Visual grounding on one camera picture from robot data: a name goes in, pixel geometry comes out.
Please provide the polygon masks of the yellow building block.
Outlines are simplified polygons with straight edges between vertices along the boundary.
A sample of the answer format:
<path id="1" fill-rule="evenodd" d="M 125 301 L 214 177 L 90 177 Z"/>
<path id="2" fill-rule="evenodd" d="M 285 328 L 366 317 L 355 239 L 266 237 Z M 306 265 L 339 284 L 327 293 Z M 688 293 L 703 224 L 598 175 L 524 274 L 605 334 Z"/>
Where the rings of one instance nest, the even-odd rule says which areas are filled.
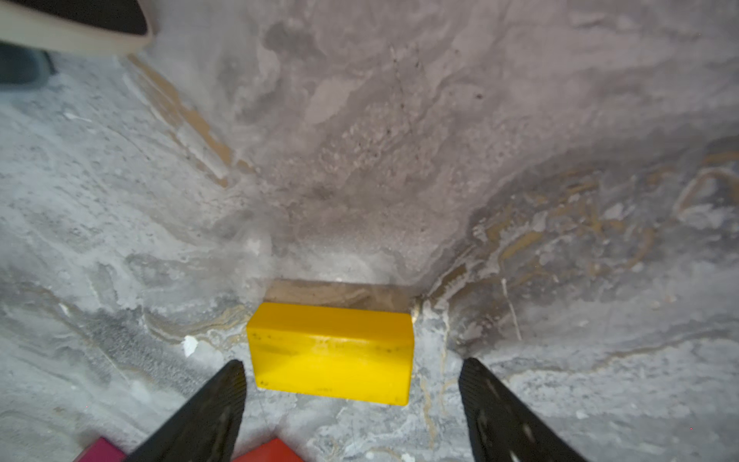
<path id="1" fill-rule="evenodd" d="M 265 302 L 246 335 L 260 389 L 409 402 L 415 338 L 407 313 Z"/>

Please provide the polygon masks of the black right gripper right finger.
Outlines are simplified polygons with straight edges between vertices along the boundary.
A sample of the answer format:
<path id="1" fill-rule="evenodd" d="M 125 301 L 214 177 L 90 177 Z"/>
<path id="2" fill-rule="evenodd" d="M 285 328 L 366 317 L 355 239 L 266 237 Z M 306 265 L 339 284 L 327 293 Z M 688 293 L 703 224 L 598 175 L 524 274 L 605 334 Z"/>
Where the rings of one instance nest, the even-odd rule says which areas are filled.
<path id="1" fill-rule="evenodd" d="M 475 461 L 585 461 L 477 359 L 458 387 Z"/>

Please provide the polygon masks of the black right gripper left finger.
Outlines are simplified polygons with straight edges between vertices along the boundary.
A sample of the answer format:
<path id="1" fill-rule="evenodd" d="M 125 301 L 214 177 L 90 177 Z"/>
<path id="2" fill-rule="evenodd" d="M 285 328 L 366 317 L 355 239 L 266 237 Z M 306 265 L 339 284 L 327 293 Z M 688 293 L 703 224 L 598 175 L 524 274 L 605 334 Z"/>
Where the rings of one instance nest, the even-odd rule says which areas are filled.
<path id="1" fill-rule="evenodd" d="M 229 461 L 240 431 L 247 384 L 244 363 L 227 362 L 128 461 Z"/>

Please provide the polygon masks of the magenta building block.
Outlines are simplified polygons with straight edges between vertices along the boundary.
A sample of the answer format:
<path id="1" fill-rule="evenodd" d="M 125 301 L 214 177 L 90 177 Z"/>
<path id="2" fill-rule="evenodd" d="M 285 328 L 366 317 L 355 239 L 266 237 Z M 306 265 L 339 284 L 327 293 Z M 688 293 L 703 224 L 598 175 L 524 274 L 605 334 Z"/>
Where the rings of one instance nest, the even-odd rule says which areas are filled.
<path id="1" fill-rule="evenodd" d="M 125 452 L 104 437 L 97 438 L 75 458 L 74 462 L 123 462 Z"/>

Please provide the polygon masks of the red building block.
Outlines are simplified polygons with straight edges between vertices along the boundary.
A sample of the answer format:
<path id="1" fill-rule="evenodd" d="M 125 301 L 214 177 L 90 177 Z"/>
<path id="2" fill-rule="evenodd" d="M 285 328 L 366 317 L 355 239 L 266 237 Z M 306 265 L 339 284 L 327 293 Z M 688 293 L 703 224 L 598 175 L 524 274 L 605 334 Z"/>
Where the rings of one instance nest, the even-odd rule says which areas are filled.
<path id="1" fill-rule="evenodd" d="M 303 459 L 279 438 L 250 450 L 234 462 L 303 462 Z"/>

